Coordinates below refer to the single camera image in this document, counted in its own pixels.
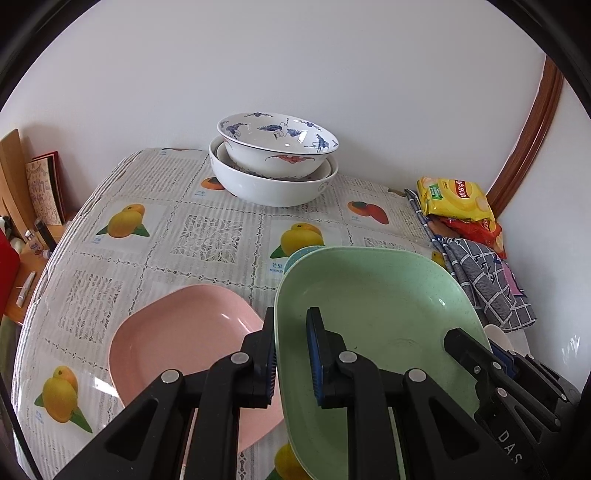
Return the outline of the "green square plate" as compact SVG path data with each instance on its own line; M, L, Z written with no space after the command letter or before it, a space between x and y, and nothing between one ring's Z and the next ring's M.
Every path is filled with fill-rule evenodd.
M346 347L378 367L424 370L468 414L479 406L475 379L444 349L461 328L489 344L455 279L431 259L405 250L324 247L290 258L274 299L274 334L283 417L295 457L314 479L345 479L346 412L318 406L305 321L311 307Z

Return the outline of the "pink square plate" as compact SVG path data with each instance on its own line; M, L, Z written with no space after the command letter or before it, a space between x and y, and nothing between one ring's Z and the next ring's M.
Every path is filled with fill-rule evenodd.
M187 286L122 322L109 348L109 375L121 403L128 405L163 371L206 370L262 328L263 318L228 288Z

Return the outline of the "white patterned bowl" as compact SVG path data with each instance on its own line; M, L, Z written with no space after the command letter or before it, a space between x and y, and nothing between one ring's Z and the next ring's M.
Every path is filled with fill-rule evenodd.
M522 356L531 353L527 337L523 330L504 332L496 325L489 324L484 327L484 332L490 341L506 351L517 352Z

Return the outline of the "teal square plate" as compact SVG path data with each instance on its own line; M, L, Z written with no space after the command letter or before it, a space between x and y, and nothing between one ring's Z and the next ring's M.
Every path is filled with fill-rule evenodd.
M287 262L286 262L286 264L284 264L284 267L283 267L283 273L287 274L287 271L290 270L290 268L294 266L294 263L296 263L298 260L300 260L304 256L307 256L308 254L314 253L315 251L318 251L319 249L324 249L324 248L325 248L324 245L313 245L313 246L307 246L307 247L303 247L301 249L298 249L293 254L291 254L290 257L288 257Z

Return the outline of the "grey checked cloth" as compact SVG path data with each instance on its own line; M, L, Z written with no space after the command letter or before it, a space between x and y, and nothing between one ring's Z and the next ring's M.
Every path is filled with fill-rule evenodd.
M505 332L533 326L533 306L517 283L509 264L488 246L464 238L437 234L433 221L421 210L419 197L405 191L431 244L443 257L443 266L459 283L483 325L495 325Z

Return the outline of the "red chips bag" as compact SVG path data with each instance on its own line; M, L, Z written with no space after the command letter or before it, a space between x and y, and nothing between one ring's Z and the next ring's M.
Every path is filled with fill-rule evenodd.
M448 217L439 217L439 220L460 237L493 249L503 260L507 258L502 227L496 221L482 219L473 222Z

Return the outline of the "yellow chips bag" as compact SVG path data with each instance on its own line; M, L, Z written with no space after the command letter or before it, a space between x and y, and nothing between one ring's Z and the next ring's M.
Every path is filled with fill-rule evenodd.
M422 177L417 181L417 189L425 215L473 222L495 220L486 195L477 183Z

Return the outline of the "fruit print tablecloth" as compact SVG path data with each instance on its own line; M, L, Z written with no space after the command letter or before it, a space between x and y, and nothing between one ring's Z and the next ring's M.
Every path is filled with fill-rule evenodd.
M63 468L120 410L107 368L121 322L187 285L219 285L259 313L283 275L274 257L291 226L318 228L325 245L433 245L401 193L338 175L307 204L273 208L206 185L200 150L146 149L122 160L76 214L32 295L12 402L44 478Z

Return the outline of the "wooden chair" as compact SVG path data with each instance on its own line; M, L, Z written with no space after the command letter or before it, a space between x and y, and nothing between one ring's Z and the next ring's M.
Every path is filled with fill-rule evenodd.
M25 172L25 154L19 131L14 129L1 139L1 214L8 215L16 234L23 239L26 230L34 226L36 218L29 195ZM19 271L10 292L4 314L14 323L23 324L34 289L40 280L48 260L36 255L28 245L20 254ZM21 287L31 272L35 278L30 286L23 305L16 305Z

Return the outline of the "red paper bag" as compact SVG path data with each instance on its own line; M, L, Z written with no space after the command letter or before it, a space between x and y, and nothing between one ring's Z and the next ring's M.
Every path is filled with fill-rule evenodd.
M0 314L3 315L20 268L20 256L0 231Z

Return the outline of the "large white porcelain bowl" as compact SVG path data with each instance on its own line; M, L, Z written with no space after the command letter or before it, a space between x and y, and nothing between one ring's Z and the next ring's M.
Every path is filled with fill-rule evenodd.
M294 207L317 199L328 189L339 172L332 155L304 180L267 179L238 170L226 152L221 136L209 144L209 159L214 176L225 190L237 198L257 205Z

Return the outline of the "brown patterned box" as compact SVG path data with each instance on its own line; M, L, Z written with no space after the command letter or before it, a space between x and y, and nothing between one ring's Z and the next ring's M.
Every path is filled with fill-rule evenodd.
M59 154L49 152L25 164L32 206L46 225L58 226L66 222L66 212L60 185Z

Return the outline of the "small inner white bowl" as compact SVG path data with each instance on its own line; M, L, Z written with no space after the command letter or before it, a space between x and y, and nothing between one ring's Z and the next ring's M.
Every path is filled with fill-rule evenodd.
M221 145L217 147L216 155L219 160L228 164L228 166L235 168L238 171L242 171L243 173L247 173L256 177L263 178L263 175L259 175L252 170L242 168L238 166L238 164L233 161L230 156L228 155L228 151L226 151L226 143L222 142ZM283 181L315 181L328 178L332 175L332 166L328 160L325 160L317 170L311 173L308 176L301 177L301 178L294 178L294 177L284 177Z

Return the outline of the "blue floral porcelain bowl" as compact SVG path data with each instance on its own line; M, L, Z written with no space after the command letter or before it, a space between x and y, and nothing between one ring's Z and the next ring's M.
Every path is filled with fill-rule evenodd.
M235 165L271 179L307 177L339 149L332 132L287 114L232 114L218 121L217 131Z

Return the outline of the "brown wooden door frame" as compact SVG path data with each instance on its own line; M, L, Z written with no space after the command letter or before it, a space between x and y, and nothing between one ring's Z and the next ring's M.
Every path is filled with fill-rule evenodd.
M521 133L487 193L487 199L496 217L499 217L508 206L532 168L552 126L563 85L564 75L556 64L546 57L538 90Z

